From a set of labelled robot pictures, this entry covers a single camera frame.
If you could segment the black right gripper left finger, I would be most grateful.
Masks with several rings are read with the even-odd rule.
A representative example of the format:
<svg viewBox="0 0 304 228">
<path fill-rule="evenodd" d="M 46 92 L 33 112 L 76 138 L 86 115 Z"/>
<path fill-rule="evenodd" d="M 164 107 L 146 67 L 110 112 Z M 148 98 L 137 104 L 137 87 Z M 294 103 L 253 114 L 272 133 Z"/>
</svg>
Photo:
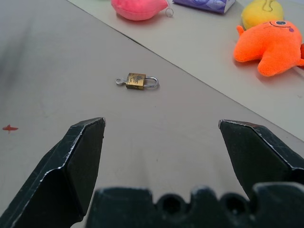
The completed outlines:
<svg viewBox="0 0 304 228">
<path fill-rule="evenodd" d="M 87 214 L 98 176 L 103 117 L 72 125 L 0 217 L 0 228 L 71 228 Z"/>
</svg>

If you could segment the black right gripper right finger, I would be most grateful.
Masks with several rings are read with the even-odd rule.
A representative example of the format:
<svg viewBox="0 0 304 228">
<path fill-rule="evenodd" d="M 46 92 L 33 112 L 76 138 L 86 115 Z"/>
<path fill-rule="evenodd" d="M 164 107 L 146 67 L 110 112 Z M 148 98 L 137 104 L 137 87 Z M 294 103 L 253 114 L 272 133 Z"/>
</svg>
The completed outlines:
<svg viewBox="0 0 304 228">
<path fill-rule="evenodd" d="M 220 120 L 218 124 L 235 175 L 248 197 L 257 183 L 304 185 L 304 158 L 268 128 L 234 120 Z"/>
</svg>

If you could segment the orange plush toy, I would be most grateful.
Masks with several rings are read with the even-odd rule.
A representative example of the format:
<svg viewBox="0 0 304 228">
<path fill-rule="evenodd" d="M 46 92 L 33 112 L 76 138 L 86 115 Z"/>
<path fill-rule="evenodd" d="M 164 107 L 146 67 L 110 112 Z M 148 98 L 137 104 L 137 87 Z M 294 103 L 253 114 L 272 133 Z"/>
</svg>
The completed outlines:
<svg viewBox="0 0 304 228">
<path fill-rule="evenodd" d="M 258 60 L 258 72 L 271 77 L 293 67 L 304 67 L 300 30 L 290 21 L 268 21 L 247 30 L 236 27 L 239 38 L 233 51 L 237 62 Z"/>
</svg>

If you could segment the small brass padlock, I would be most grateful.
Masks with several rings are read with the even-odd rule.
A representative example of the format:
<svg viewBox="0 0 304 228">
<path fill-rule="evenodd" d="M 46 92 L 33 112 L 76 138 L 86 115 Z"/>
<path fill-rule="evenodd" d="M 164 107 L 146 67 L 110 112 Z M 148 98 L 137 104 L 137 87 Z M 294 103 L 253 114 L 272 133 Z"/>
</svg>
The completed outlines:
<svg viewBox="0 0 304 228">
<path fill-rule="evenodd" d="M 159 86 L 159 80 L 155 77 L 147 77 L 146 74 L 129 73 L 125 86 L 127 89 L 135 90 L 154 89 Z"/>
</svg>

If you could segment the yellow plush toy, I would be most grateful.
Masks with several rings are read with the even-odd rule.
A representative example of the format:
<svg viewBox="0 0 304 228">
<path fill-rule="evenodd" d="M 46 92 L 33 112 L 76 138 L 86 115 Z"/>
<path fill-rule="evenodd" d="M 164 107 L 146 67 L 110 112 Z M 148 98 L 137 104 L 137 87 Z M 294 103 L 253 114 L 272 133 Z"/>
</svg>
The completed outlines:
<svg viewBox="0 0 304 228">
<path fill-rule="evenodd" d="M 284 10 L 277 0 L 253 0 L 242 11 L 242 23 L 245 29 L 272 20 L 283 20 Z"/>
</svg>

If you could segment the purple tissue pack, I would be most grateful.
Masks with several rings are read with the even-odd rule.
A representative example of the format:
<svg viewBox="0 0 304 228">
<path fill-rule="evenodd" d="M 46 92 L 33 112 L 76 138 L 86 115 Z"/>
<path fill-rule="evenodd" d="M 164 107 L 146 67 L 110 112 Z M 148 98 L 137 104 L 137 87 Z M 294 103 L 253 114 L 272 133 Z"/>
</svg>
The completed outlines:
<svg viewBox="0 0 304 228">
<path fill-rule="evenodd" d="M 236 0 L 172 0 L 172 2 L 199 10 L 225 14 Z"/>
</svg>

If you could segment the pink plush toy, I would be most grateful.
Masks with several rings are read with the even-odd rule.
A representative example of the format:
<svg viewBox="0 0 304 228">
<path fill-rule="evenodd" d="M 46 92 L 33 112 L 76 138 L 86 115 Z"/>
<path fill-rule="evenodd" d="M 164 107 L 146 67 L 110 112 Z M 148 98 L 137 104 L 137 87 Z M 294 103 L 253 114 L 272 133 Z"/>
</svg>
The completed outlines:
<svg viewBox="0 0 304 228">
<path fill-rule="evenodd" d="M 115 12 L 132 20 L 148 20 L 168 7 L 167 0 L 111 0 Z"/>
</svg>

